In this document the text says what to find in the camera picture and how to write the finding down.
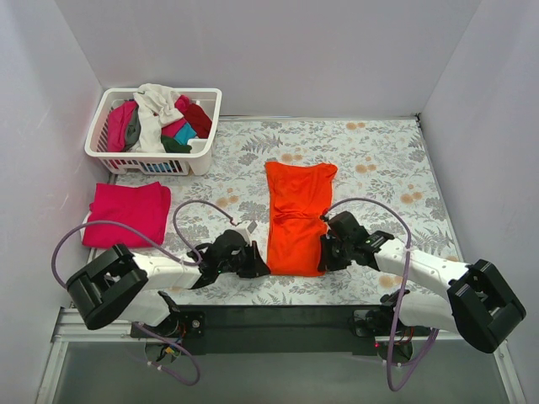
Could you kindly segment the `orange t shirt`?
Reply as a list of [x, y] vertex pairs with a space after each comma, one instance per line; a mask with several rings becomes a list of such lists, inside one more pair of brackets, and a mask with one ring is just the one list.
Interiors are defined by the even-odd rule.
[[320, 237], [326, 225], [320, 216], [333, 201], [338, 168], [330, 163], [310, 167], [265, 164], [269, 187], [267, 260], [275, 276], [317, 277]]

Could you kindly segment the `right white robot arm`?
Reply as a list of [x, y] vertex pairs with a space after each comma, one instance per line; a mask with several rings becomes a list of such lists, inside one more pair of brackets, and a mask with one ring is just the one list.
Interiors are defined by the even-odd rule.
[[369, 233], [348, 211], [326, 218], [319, 268], [338, 271], [352, 263], [407, 277], [426, 289], [384, 295], [360, 319], [374, 335], [400, 334], [408, 327], [436, 328], [460, 335], [490, 354], [526, 318], [526, 309], [496, 266], [480, 259], [453, 262], [405, 246], [384, 231]]

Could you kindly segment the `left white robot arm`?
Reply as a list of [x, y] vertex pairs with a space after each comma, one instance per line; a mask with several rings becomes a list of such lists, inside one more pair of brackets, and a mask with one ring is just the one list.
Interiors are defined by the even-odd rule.
[[90, 330], [121, 319], [142, 322], [168, 337], [178, 330], [179, 316], [166, 290], [201, 289], [228, 273], [242, 279], [270, 274], [246, 229], [226, 230], [178, 260], [132, 252], [118, 244], [78, 270], [66, 287]]

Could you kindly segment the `floral patterned table mat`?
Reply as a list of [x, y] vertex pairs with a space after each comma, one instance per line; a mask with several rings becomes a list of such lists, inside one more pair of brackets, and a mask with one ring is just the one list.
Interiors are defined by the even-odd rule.
[[172, 194], [164, 249], [179, 255], [214, 241], [231, 221], [255, 221], [253, 239], [265, 253], [270, 161], [333, 164], [337, 211], [368, 231], [411, 238], [414, 250], [461, 260], [415, 120], [221, 120], [207, 174], [160, 178]]

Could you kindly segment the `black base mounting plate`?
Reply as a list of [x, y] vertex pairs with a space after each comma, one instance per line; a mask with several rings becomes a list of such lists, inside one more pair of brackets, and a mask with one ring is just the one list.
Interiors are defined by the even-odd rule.
[[182, 338], [193, 355], [351, 353], [374, 356], [380, 344], [354, 327], [358, 306], [181, 306], [180, 319], [152, 331]]

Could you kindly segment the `folded magenta t shirt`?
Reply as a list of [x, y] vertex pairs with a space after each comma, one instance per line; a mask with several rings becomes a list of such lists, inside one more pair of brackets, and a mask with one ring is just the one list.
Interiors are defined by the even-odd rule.
[[130, 248], [162, 245], [172, 202], [171, 191], [159, 182], [140, 187], [96, 185], [83, 231], [86, 247], [107, 249], [123, 243]]

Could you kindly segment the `white plastic laundry basket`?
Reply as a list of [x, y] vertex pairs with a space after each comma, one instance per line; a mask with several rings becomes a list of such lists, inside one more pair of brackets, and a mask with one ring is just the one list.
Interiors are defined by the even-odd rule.
[[111, 88], [93, 117], [85, 152], [116, 174], [203, 175], [220, 106], [217, 88]]

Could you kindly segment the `dark green shirt in basket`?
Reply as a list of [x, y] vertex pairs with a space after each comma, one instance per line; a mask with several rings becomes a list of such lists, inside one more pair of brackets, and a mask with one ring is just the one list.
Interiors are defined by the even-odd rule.
[[181, 144], [173, 137], [168, 136], [162, 136], [161, 143], [166, 153], [190, 154], [192, 149], [192, 146]]

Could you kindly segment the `teal shirt in basket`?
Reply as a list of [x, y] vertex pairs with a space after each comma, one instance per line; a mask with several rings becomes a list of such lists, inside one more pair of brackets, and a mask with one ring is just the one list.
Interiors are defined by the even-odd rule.
[[176, 133], [174, 139], [182, 145], [187, 145], [190, 139], [196, 138], [197, 133], [189, 123], [186, 123]]

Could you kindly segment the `dark red shirt in basket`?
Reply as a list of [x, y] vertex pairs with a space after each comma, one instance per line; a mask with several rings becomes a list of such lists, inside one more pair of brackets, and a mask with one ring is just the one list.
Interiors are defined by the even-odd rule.
[[184, 111], [184, 118], [196, 131], [200, 139], [209, 137], [212, 121], [198, 104], [190, 104]]

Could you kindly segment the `folded white shirt under magenta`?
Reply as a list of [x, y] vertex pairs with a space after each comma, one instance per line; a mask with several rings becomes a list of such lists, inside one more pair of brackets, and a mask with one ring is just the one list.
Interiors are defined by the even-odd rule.
[[[86, 216], [85, 216], [84, 219], [83, 219], [83, 223], [82, 223], [83, 225], [86, 224], [86, 223], [88, 223], [88, 219], [89, 219], [89, 216], [91, 216], [91, 214], [92, 214], [91, 211], [89, 211], [89, 212], [86, 214]], [[79, 229], [79, 234], [80, 234], [81, 242], [83, 242], [83, 238], [84, 238], [84, 234], [85, 234], [85, 229], [86, 229], [86, 227], [84, 227], [84, 226], [81, 227], [81, 228]]]

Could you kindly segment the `grey shirt in basket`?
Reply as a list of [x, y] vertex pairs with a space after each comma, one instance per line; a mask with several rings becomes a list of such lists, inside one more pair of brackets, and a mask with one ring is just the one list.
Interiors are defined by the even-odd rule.
[[138, 117], [138, 109], [134, 109], [129, 123], [125, 129], [125, 146], [123, 151], [129, 151], [139, 140], [141, 133], [141, 124]]

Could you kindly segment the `white shirt in basket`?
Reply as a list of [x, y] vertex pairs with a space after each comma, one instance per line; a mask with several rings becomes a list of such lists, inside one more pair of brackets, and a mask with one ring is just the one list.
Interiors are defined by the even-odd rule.
[[138, 105], [138, 119], [141, 126], [134, 152], [164, 153], [161, 142], [162, 128], [183, 119], [183, 114], [175, 107], [180, 92], [158, 84], [142, 84], [134, 93]]

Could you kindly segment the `magenta shirt in basket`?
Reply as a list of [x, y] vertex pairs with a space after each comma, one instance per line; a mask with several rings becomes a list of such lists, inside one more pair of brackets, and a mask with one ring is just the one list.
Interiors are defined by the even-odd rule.
[[[135, 100], [123, 101], [117, 108], [113, 109], [108, 115], [108, 138], [107, 138], [107, 152], [126, 152], [123, 151], [125, 146], [125, 129], [130, 121], [131, 114], [134, 109], [138, 109], [138, 105]], [[186, 119], [181, 119], [175, 123], [162, 128], [162, 136], [173, 137], [182, 128], [184, 124], [188, 123]]]

